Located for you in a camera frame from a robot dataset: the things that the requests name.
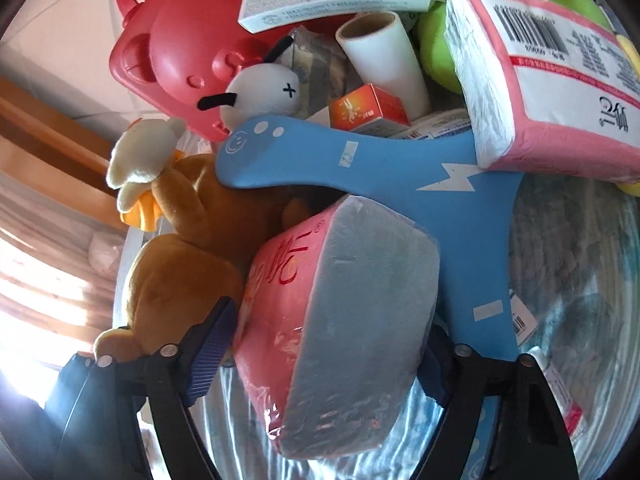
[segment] white bunny plush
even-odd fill
[[[200,99],[198,110],[220,106],[220,118],[230,132],[261,115],[296,113],[300,108],[300,79],[293,70],[274,64],[293,41],[291,36],[282,38],[262,63],[240,71],[229,83],[226,93]]]
[[[147,119],[124,132],[111,152],[107,185],[119,189],[118,211],[129,212],[166,167],[186,124],[180,119]]]

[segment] white tape roll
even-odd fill
[[[431,111],[431,102],[414,48],[394,12],[357,16],[335,33],[365,83],[398,97],[409,120]]]

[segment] blue plastic toy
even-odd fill
[[[281,116],[243,124],[216,162],[222,184],[235,188],[313,184],[368,197],[423,226],[440,246],[440,289],[449,335],[480,355],[517,358],[509,296],[511,211],[522,173],[476,166],[471,130],[411,142],[332,130]],[[497,399],[463,478],[483,467]]]

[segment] wooden furniture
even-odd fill
[[[104,176],[113,145],[0,78],[0,171],[125,231]]]

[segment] bear ear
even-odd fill
[[[293,45],[293,37],[285,36],[278,43],[276,43],[269,53],[262,59],[263,63],[274,63],[276,60],[284,54],[284,52]]]
[[[232,92],[203,97],[202,99],[200,99],[200,101],[198,101],[198,110],[204,112],[206,110],[211,110],[212,108],[217,108],[219,106],[233,106],[236,104],[237,98],[238,94],[234,94]]]
[[[124,46],[122,51],[122,69],[139,83],[155,83],[157,81],[149,57],[149,34],[139,34]]]

